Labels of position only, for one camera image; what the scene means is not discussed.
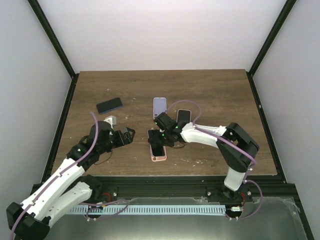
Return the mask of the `pink phone case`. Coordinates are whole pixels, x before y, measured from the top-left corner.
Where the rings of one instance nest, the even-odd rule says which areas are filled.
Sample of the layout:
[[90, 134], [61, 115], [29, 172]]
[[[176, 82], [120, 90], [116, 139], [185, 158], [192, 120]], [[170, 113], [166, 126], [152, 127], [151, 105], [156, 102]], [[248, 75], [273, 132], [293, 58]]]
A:
[[167, 152], [165, 146], [151, 146], [150, 157], [153, 162], [161, 162], [167, 159]]

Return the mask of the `white black phone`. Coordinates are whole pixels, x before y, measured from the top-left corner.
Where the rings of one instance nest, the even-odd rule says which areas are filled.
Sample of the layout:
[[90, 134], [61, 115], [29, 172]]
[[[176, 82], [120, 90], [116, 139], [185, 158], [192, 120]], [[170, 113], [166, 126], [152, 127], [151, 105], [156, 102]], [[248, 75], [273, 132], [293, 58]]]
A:
[[154, 157], [164, 157], [165, 147], [164, 146], [151, 146], [151, 153]]

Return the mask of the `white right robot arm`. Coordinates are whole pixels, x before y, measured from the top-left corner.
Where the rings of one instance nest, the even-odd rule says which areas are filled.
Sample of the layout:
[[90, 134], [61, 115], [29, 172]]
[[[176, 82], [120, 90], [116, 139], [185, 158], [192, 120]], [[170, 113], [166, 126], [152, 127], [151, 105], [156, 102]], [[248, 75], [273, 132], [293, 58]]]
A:
[[197, 143], [219, 149], [228, 165], [222, 195], [229, 202], [240, 196], [240, 188], [248, 171], [257, 164], [255, 157], [259, 152], [259, 145], [234, 122], [219, 127], [189, 122], [175, 125], [171, 130], [151, 129], [147, 134], [150, 148], [158, 151], [165, 146], [173, 147], [176, 142]]

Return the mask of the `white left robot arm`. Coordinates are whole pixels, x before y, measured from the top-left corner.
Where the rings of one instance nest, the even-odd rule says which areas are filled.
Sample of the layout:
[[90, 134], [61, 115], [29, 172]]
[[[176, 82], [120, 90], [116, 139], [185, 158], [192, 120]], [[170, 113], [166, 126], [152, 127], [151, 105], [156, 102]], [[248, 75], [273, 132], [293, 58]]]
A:
[[96, 121], [67, 153], [59, 168], [27, 199], [6, 209], [10, 239], [43, 240], [55, 222], [73, 207], [94, 204], [102, 197], [102, 183], [84, 173], [104, 153], [133, 142], [135, 131], [114, 130], [107, 121]]

